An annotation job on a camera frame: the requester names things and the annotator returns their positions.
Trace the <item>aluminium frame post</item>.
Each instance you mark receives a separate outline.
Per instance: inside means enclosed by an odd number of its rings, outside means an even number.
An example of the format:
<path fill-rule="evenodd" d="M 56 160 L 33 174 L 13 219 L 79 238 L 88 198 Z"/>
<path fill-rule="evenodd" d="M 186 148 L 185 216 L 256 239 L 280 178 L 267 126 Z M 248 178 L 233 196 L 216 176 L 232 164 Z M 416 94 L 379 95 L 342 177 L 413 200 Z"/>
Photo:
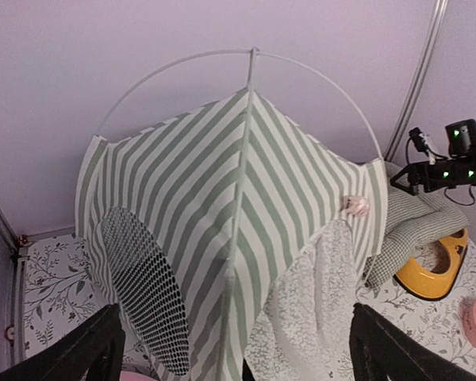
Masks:
<path fill-rule="evenodd" d="M 430 22 L 428 23 L 428 30 L 416 70 L 414 71 L 390 141 L 386 146 L 386 152 L 384 153 L 386 161 L 391 162 L 396 156 L 400 144 L 406 134 L 406 130 L 409 126 L 413 112 L 417 106 L 420 93 L 432 60 L 433 52 L 436 47 L 436 42 L 438 41 L 440 29 L 445 18 L 448 3 L 448 0 L 436 0 L 433 2 L 432 16 Z"/>
<path fill-rule="evenodd" d="M 23 302 L 25 296 L 25 248 L 20 246 L 9 222 L 0 208 L 0 243 L 5 247 L 6 257 L 12 265 L 10 291 L 7 294 L 8 317 L 5 338 L 8 342 L 8 365 L 14 366 L 25 359 L 25 333 Z"/>

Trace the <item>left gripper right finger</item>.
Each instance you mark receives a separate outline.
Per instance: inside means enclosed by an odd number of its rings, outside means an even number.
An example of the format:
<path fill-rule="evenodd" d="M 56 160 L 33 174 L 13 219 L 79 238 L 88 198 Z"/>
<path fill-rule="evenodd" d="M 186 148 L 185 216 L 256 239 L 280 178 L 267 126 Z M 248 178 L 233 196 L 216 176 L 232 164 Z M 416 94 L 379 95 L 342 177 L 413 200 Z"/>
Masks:
<path fill-rule="evenodd" d="M 349 337 L 356 380 L 476 380 L 476 375 L 436 355 L 368 305 L 354 304 Z"/>

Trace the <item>right aluminium frame post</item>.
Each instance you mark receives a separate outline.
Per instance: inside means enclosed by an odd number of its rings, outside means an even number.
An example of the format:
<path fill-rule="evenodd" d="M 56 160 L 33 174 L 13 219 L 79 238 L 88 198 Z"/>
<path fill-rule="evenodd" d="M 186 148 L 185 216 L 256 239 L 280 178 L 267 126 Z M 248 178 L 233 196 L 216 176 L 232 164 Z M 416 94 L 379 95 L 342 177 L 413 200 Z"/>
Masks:
<path fill-rule="evenodd" d="M 384 153 L 386 161 L 391 162 L 396 156 L 400 144 L 406 134 L 406 130 L 409 126 L 413 112 L 417 106 L 420 93 L 432 60 L 433 52 L 436 47 L 436 42 L 438 41 L 440 29 L 445 18 L 448 3 L 448 0 L 436 0 L 433 2 L 432 16 L 430 22 L 428 23 L 428 30 L 416 70 L 414 71 L 390 141 L 386 146 L 386 152 Z"/>

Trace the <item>green checkered cushion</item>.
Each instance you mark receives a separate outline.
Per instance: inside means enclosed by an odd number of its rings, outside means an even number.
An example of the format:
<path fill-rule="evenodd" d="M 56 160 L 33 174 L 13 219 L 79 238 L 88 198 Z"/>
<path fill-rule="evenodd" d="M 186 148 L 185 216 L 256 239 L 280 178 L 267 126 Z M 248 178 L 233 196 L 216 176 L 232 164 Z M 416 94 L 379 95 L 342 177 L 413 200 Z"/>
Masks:
<path fill-rule="evenodd" d="M 466 215 L 453 203 L 436 193 L 411 195 L 390 186 L 390 179 L 401 168 L 385 162 L 387 200 L 371 210 L 378 212 L 378 220 L 385 224 L 382 247 L 375 258 L 367 258 L 363 269 L 364 284 L 378 290 L 392 278 L 418 246 L 435 242 L 464 229 Z"/>

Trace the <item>striped pet tent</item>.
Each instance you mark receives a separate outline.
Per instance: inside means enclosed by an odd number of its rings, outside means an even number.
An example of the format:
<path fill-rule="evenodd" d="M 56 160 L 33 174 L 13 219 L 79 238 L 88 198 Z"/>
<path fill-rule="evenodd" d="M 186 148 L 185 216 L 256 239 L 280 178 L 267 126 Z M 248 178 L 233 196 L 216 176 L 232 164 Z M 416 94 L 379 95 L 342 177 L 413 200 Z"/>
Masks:
<path fill-rule="evenodd" d="M 239 380 L 271 284 L 344 221 L 351 273 L 378 253 L 386 166 L 354 164 L 242 89 L 117 142 L 94 136 L 75 231 L 94 283 L 162 380 Z"/>

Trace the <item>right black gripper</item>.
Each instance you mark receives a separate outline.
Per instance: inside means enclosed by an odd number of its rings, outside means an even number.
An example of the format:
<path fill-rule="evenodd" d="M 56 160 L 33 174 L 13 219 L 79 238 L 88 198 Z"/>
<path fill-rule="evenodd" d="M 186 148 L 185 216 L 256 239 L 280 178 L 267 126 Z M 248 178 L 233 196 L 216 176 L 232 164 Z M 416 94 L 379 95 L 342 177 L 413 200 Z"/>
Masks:
<path fill-rule="evenodd" d="M 424 193 L 442 189 L 448 185 L 448 166 L 446 162 L 428 161 L 408 164 L 390 179 L 390 186 L 407 194 L 416 194 L 419 186 Z"/>

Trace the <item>yellow double bowl holder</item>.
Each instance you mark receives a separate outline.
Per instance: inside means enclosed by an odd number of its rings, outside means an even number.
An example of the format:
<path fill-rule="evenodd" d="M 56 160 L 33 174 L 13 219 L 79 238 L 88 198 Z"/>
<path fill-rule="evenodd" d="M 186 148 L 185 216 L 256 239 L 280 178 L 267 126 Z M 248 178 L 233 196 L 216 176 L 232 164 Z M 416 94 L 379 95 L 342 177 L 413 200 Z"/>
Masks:
<path fill-rule="evenodd" d="M 468 229 L 440 238 L 438 242 L 442 258 L 433 269 L 428 270 L 411 257 L 393 277 L 405 291 L 425 301 L 439 301 L 450 294 L 467 254 Z"/>

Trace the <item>floral table mat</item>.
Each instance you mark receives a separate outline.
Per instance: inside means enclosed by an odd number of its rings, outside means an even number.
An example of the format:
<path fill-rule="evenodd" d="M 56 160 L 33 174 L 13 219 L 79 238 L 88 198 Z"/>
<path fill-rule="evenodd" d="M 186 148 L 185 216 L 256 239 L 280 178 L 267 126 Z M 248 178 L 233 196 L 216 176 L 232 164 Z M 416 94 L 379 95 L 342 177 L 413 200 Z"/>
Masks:
<path fill-rule="evenodd" d="M 33 244 L 25 261 L 24 353 L 31 357 L 97 312 L 104 301 L 86 273 L 85 244 L 71 235 Z M 463 332 L 462 315 L 476 299 L 476 245 L 467 254 L 451 293 L 437 302 L 408 294 L 395 280 L 358 300 L 377 310 L 425 348 L 476 375 L 476 348 Z"/>

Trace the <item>left aluminium frame post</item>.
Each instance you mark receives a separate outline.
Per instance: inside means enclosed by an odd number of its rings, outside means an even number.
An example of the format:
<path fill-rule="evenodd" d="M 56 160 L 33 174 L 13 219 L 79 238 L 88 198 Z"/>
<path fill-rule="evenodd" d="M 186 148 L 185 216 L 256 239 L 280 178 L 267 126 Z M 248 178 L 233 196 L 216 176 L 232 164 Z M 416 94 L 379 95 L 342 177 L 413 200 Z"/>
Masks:
<path fill-rule="evenodd" d="M 8 317 L 5 338 L 8 342 L 8 365 L 14 366 L 25 359 L 25 333 L 23 302 L 25 296 L 25 248 L 20 246 L 9 222 L 0 208 L 0 243 L 5 247 L 6 257 L 12 265 L 10 291 L 7 294 Z"/>

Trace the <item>pink plate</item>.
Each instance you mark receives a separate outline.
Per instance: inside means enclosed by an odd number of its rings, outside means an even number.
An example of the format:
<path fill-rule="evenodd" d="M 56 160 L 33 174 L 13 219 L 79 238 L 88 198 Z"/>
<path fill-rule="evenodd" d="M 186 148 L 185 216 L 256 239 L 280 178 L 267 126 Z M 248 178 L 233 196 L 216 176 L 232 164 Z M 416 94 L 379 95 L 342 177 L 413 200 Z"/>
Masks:
<path fill-rule="evenodd" d="M 156 381 L 155 379 L 132 371 L 122 371 L 120 373 L 120 381 Z"/>

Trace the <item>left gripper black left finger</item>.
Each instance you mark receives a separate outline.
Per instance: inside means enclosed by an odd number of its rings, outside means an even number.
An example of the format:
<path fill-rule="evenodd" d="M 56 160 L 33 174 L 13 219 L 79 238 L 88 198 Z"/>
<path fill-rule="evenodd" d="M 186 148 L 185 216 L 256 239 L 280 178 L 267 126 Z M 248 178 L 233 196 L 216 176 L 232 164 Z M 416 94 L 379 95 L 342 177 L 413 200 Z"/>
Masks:
<path fill-rule="evenodd" d="M 0 373 L 3 380 L 119 380 L 125 332 L 117 304 L 106 305 L 44 351 Z"/>

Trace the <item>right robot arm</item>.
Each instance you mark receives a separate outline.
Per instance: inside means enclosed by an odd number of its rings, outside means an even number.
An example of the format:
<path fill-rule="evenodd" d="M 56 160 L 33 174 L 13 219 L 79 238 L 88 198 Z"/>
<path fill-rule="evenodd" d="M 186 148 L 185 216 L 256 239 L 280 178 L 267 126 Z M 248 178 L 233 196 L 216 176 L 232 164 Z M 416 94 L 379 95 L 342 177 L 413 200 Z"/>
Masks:
<path fill-rule="evenodd" d="M 422 188 L 425 193 L 455 189 L 458 186 L 476 188 L 476 121 L 466 119 L 445 126 L 448 154 L 441 155 L 430 145 L 428 135 L 419 128 L 409 131 L 408 144 L 428 159 L 408 161 L 390 179 L 390 185 L 408 194 L 416 195 Z"/>

